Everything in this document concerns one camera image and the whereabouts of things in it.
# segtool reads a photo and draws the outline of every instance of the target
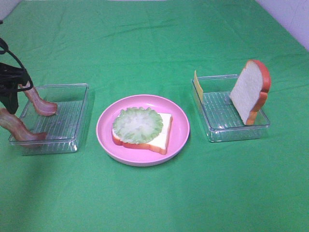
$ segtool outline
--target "green tablecloth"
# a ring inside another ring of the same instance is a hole
[[[22,156],[0,128],[1,232],[309,231],[309,53],[255,1],[29,0],[0,36],[35,85],[88,83],[92,99],[77,153]],[[194,70],[240,73],[250,58],[272,76],[268,137],[210,143]],[[177,103],[191,133],[173,159],[138,168],[110,158],[95,127],[144,93]]]

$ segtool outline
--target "toy bread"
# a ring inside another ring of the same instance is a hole
[[[230,93],[235,108],[245,125],[253,125],[257,112],[267,99],[271,78],[259,60],[249,60]]]
[[[113,123],[112,140],[126,148],[148,149],[165,155],[171,123],[171,114],[157,113],[150,108],[127,108]]]

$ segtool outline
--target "clear plastic tray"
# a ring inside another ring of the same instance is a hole
[[[245,126],[234,107],[229,93],[239,75],[198,77],[203,89],[200,100],[192,79],[193,95],[200,112],[200,118],[211,142],[258,139],[267,134],[269,119],[261,109],[252,126]]]
[[[16,141],[11,145],[22,155],[72,153],[82,142],[88,108],[88,84],[47,85],[36,87],[44,100],[57,103],[52,116],[38,115],[31,102],[27,102],[20,119],[31,132],[47,132],[45,140]]]

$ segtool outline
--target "white bread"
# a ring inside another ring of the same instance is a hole
[[[245,125],[253,125],[257,112],[267,99],[271,78],[259,60],[248,60],[230,93],[235,108]]]
[[[148,149],[153,152],[158,152],[162,155],[165,155],[167,153],[167,147],[169,144],[169,133],[173,118],[171,114],[166,113],[158,113],[158,114],[160,114],[163,119],[163,128],[160,134],[157,137],[155,137],[152,141],[145,144],[124,143],[120,140],[120,138],[115,134],[114,130],[112,129],[113,142],[116,145],[122,145],[126,148]]]

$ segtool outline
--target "white wall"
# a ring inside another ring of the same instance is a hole
[[[309,0],[256,0],[309,51]]]

